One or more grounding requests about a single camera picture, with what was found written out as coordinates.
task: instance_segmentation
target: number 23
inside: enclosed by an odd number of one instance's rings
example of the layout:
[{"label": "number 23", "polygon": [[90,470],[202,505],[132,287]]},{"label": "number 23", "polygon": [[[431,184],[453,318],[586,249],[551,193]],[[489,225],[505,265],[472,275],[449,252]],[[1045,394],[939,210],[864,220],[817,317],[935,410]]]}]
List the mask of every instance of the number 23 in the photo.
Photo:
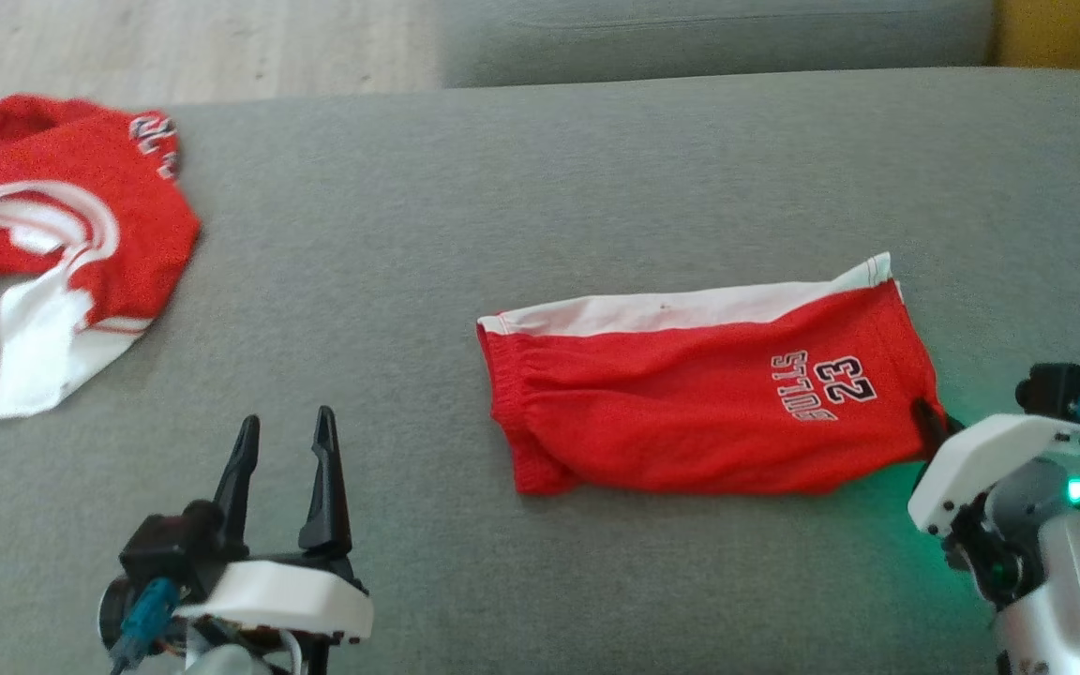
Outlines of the number 23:
[{"label": "number 23", "polygon": [[[837,359],[835,362],[822,362],[814,365],[814,376],[823,381],[823,393],[833,403],[873,402],[878,397],[878,392],[874,390],[873,381],[867,377],[862,377],[861,360],[856,357]],[[836,381],[836,377],[841,376],[851,380]]]}]

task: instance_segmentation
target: gray couch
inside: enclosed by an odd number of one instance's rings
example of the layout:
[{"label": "gray couch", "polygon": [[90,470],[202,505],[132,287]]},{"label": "gray couch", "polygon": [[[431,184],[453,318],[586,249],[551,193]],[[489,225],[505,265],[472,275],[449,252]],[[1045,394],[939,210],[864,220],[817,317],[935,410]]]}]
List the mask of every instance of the gray couch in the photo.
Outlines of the gray couch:
[{"label": "gray couch", "polygon": [[172,111],[205,230],[166,314],[59,408],[0,422],[0,672],[106,672],[117,551],[210,496],[249,411],[249,543],[295,545],[319,403],[378,611],[334,672],[993,672],[989,611],[909,524],[917,465],[814,499],[522,499],[474,320],[827,279],[889,249],[951,414],[1014,409],[1029,364],[1080,360],[1080,73]]},{"label": "gray couch", "polygon": [[994,0],[437,0],[447,86],[985,64]]}]

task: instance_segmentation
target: white trim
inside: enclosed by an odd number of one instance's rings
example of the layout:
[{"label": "white trim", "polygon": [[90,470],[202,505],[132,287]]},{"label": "white trim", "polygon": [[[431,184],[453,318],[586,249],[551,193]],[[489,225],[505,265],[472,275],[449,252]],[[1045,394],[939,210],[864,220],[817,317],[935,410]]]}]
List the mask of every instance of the white trim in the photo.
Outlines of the white trim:
[{"label": "white trim", "polygon": [[107,316],[94,324],[96,330],[114,330],[116,333],[140,333],[152,323],[151,319],[136,316]]},{"label": "white trim", "polygon": [[[32,224],[43,226],[43,230],[29,227]],[[0,227],[11,230],[12,240],[22,237],[23,231],[29,237],[39,232],[46,238],[59,235],[60,245],[66,246],[85,243],[87,235],[86,226],[78,217],[53,205],[18,198],[0,198]]]},{"label": "white trim", "polygon": [[890,281],[891,255],[880,253],[834,281],[712,287],[690,294],[588,295],[482,316],[485,333],[588,337],[728,323],[771,323],[828,295]]},{"label": "white trim", "polygon": [[42,231],[36,227],[11,227],[5,226],[11,233],[12,246],[21,252],[35,253],[38,256],[46,256],[49,253],[60,248],[65,243],[48,231]]},{"label": "white trim", "polygon": [[[8,200],[21,192],[52,197],[85,224],[53,206]],[[111,316],[103,330],[86,329],[85,316],[95,298],[68,286],[78,268],[106,259],[119,247],[119,224],[103,200],[59,180],[0,185],[0,227],[12,211],[39,214],[44,227],[32,227],[35,231],[55,226],[60,235],[72,239],[59,264],[35,281],[8,287],[0,299],[0,419],[55,407],[127,351],[147,326],[146,320]]]}]

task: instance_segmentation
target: folded shorts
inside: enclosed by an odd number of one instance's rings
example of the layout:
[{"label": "folded shorts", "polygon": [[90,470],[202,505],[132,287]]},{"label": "folded shorts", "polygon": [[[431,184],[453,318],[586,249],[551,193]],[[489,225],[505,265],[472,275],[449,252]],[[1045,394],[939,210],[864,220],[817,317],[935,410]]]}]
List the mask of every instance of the folded shorts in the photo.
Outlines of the folded shorts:
[{"label": "folded shorts", "polygon": [[942,416],[882,253],[834,281],[592,295],[477,320],[515,488],[826,492]]}]

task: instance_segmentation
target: white stripe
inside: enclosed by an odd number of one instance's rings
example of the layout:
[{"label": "white stripe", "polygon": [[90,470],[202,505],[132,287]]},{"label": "white stripe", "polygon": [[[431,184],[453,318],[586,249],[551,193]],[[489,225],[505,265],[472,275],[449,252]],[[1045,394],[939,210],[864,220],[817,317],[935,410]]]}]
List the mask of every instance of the white stripe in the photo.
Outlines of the white stripe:
[{"label": "white stripe", "polygon": [[82,244],[86,240],[85,227],[82,226],[81,219],[48,204],[30,200],[16,200],[16,198],[0,198],[0,218],[9,218],[8,222],[0,221],[0,227],[11,230],[12,240],[17,237],[36,235],[36,228],[12,221],[39,222],[48,226],[51,231],[39,231],[42,238],[52,237],[54,232],[59,233],[60,242],[49,249]]},{"label": "white stripe", "polygon": [[891,279],[891,255],[881,253],[834,281],[712,287],[691,294],[589,295],[482,316],[485,333],[586,337],[649,333],[728,323],[771,323],[828,295],[874,287]]},{"label": "white stripe", "polygon": [[60,237],[49,234],[48,231],[42,231],[39,227],[12,227],[9,225],[4,227],[11,231],[12,246],[21,249],[21,252],[46,256],[49,253],[55,252],[55,249],[65,245],[65,240],[60,239]]},{"label": "white stripe", "polygon": [[91,326],[91,328],[102,328],[104,330],[133,330],[140,332],[152,323],[151,319],[136,319],[136,316],[107,316],[103,321]]},{"label": "white stripe", "polygon": [[65,249],[60,265],[68,266],[68,273],[76,272],[78,268],[91,261],[114,255],[119,247],[119,222],[110,206],[103,203],[103,200],[94,193],[62,180],[22,180],[0,185],[0,200],[8,195],[16,195],[18,192],[40,192],[42,195],[52,197],[76,211],[90,224],[92,232],[86,246],[69,246]]}]

